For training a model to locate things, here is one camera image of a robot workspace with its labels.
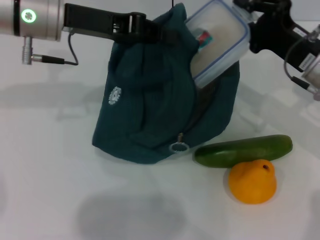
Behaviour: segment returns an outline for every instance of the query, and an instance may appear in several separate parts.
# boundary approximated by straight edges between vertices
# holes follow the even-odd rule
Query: container lid
[[[185,23],[200,42],[190,66],[197,86],[213,81],[249,49],[248,25],[222,0],[211,0]]]

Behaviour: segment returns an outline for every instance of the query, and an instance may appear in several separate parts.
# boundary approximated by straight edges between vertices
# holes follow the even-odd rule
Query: white tabletop
[[[77,0],[109,11],[156,17],[170,3]],[[196,1],[185,0],[188,12]],[[317,22],[301,23],[312,30]],[[72,60],[60,43],[34,52]],[[91,145],[112,41],[75,35],[80,66],[21,65],[23,39],[1,36],[1,240],[316,240],[320,236],[320,103],[285,76],[270,52],[241,60],[234,114],[213,142],[286,134],[294,150],[274,161],[279,188],[244,205],[226,188],[225,169],[187,155],[136,165]]]

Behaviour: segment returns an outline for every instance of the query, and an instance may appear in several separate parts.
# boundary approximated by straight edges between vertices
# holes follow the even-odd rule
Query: green led light
[[[34,11],[32,11],[31,9],[25,9],[22,11],[21,13],[21,18],[23,21],[25,21],[26,23],[28,24],[31,24],[33,23],[36,18],[37,18],[37,15]]]

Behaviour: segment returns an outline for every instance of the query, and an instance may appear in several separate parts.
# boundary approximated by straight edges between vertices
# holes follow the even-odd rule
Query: green cucumber
[[[194,156],[197,163],[209,168],[232,168],[242,162],[279,159],[292,149],[289,136],[272,135],[203,146]]]

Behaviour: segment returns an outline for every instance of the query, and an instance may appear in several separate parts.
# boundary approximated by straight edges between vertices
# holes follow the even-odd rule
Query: white logo
[[[109,96],[109,104],[110,105],[113,105],[115,104],[116,102],[118,102],[120,96],[121,96],[121,88],[120,87],[115,87],[112,92],[110,93],[110,96]]]

